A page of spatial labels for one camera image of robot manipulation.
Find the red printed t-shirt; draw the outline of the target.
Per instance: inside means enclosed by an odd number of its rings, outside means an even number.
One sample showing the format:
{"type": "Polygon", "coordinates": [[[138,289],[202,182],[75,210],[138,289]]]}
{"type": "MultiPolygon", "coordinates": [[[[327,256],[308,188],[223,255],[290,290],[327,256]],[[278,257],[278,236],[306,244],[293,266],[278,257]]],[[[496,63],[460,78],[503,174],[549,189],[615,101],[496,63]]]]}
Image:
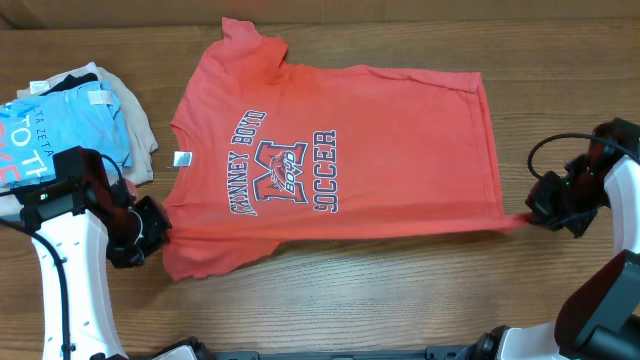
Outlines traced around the red printed t-shirt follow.
{"type": "Polygon", "coordinates": [[[504,211],[479,73],[289,64],[251,22],[221,28],[171,123],[190,159],[164,203],[172,278],[226,274],[287,241],[524,225],[504,211]]]}

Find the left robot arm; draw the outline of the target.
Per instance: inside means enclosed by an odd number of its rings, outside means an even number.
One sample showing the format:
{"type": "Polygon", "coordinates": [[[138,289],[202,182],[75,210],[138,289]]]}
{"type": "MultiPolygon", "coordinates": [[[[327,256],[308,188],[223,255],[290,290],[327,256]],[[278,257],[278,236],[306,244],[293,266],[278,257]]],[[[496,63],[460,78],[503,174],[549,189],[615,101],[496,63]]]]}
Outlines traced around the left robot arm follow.
{"type": "Polygon", "coordinates": [[[124,359],[107,265],[136,267],[166,240],[170,222],[150,197],[117,205],[80,178],[29,193],[21,214],[42,278],[45,359],[124,359]]]}

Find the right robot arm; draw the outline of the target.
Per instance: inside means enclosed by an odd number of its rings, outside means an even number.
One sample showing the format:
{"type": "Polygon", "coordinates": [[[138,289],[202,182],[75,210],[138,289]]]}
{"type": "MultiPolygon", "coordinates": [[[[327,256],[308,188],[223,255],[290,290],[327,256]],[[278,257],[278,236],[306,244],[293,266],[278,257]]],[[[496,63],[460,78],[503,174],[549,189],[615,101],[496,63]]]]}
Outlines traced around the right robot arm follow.
{"type": "Polygon", "coordinates": [[[639,127],[615,118],[587,135],[563,176],[538,176],[526,200],[533,225],[582,236],[602,207],[613,224],[612,259],[563,304],[556,320],[501,326],[458,353],[462,360],[639,360],[639,127]]]}

